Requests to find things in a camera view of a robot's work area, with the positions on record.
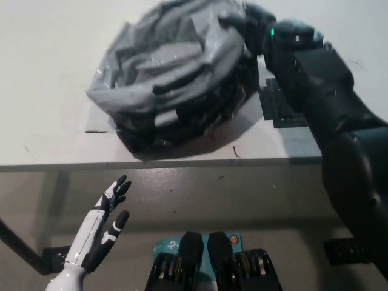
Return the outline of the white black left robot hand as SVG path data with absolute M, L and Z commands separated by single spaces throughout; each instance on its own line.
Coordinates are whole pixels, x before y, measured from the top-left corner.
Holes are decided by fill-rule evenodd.
M 104 224 L 116 207 L 125 201 L 131 186 L 127 175 L 114 181 L 86 214 L 65 258 L 64 268 L 76 266 L 92 273 L 107 256 L 124 228 L 129 212 L 122 211 L 113 224 L 104 231 Z

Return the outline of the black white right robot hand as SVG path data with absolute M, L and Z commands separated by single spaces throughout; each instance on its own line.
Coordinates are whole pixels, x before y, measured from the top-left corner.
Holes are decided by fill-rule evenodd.
M 244 4 L 244 15 L 229 13 L 218 16 L 224 28 L 233 27 L 244 38 L 248 51 L 255 56 L 263 54 L 263 43 L 269 36 L 270 26 L 276 24 L 276 17 L 256 4 Z

